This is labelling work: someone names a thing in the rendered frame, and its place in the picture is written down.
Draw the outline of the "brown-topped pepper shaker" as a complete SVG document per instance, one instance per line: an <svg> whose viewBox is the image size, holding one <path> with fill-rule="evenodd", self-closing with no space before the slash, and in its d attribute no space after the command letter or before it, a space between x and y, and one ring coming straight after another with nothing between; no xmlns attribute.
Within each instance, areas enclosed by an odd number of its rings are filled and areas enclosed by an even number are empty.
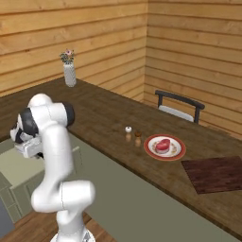
<svg viewBox="0 0 242 242"><path fill-rule="evenodd" d="M141 131L136 131L134 133L134 135L135 135L135 145L137 147L139 147L141 145L141 136L142 136L142 133L141 133Z"/></svg>

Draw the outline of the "olive green counter cabinet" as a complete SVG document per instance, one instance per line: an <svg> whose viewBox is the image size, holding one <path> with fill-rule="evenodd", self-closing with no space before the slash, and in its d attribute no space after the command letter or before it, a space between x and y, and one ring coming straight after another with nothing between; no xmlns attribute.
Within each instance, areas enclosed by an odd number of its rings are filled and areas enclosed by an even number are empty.
<svg viewBox="0 0 242 242"><path fill-rule="evenodd" d="M87 214L117 242L242 242L75 136L74 179L94 183Z"/></svg>

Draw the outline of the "white vase with flowers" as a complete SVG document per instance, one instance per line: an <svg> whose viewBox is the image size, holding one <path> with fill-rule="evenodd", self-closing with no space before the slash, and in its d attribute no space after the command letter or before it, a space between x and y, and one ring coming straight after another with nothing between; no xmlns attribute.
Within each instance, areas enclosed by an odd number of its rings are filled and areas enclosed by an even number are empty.
<svg viewBox="0 0 242 242"><path fill-rule="evenodd" d="M63 63L65 84L68 87L74 87L77 84L74 66L74 51L66 49L60 54L60 60Z"/></svg>

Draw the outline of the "black chair with grey seat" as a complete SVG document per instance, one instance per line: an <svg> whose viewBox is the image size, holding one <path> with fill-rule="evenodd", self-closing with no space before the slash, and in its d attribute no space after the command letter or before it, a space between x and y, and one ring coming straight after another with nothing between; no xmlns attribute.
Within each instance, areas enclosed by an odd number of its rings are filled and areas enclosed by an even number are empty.
<svg viewBox="0 0 242 242"><path fill-rule="evenodd" d="M205 109L205 105L197 102L194 99L182 96L182 95L177 95L169 92L165 92L162 90L156 90L155 95L158 96L158 109L162 112L167 112L170 114L173 114L175 116L178 116L180 118L183 118L187 121L193 122L193 123L198 123L199 122L199 114L202 110ZM189 114L187 112L183 112L179 109L175 109L172 107L168 107L163 103L164 98L167 97L169 99L174 99L177 101L180 101L182 103L188 104L190 106L193 106L195 108L194 114Z"/></svg>

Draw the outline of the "dark wooden cutting board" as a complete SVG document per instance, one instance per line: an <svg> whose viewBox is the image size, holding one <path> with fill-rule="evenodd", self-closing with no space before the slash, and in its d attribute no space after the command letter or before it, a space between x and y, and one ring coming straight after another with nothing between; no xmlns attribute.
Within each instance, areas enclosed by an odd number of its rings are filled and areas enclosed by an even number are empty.
<svg viewBox="0 0 242 242"><path fill-rule="evenodd" d="M242 159L239 156L181 162L198 194L242 190Z"/></svg>

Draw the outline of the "red raw meat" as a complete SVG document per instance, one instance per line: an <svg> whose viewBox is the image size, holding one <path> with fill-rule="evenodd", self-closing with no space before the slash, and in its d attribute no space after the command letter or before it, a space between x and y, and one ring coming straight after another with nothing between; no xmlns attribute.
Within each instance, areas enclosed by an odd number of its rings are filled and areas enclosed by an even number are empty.
<svg viewBox="0 0 242 242"><path fill-rule="evenodd" d="M155 150L159 154L165 154L169 151L170 148L170 140L163 139L159 143L156 144Z"/></svg>

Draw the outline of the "red-rimmed white plate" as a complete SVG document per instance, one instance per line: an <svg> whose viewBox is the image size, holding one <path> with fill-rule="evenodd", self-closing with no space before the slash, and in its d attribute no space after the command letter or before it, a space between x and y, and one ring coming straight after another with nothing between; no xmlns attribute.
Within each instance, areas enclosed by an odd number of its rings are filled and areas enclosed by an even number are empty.
<svg viewBox="0 0 242 242"><path fill-rule="evenodd" d="M179 138L168 134L154 134L144 142L145 152L159 161L177 161L186 152L185 144Z"/></svg>

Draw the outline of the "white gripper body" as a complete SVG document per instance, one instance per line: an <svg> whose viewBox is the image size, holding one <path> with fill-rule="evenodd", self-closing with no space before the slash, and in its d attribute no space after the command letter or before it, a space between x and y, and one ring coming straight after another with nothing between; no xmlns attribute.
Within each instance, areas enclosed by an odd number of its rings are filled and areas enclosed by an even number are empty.
<svg viewBox="0 0 242 242"><path fill-rule="evenodd" d="M43 156L43 146L40 137L32 138L22 144L16 145L15 147L25 158Z"/></svg>

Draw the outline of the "olive green open drawer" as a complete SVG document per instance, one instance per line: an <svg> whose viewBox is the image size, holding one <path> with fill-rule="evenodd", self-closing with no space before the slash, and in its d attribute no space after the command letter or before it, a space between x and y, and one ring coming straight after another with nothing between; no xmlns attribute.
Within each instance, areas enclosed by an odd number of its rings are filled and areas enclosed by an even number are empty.
<svg viewBox="0 0 242 242"><path fill-rule="evenodd" d="M13 223L32 211L31 195L43 175L42 158L25 158L10 139L0 143L0 199Z"/></svg>

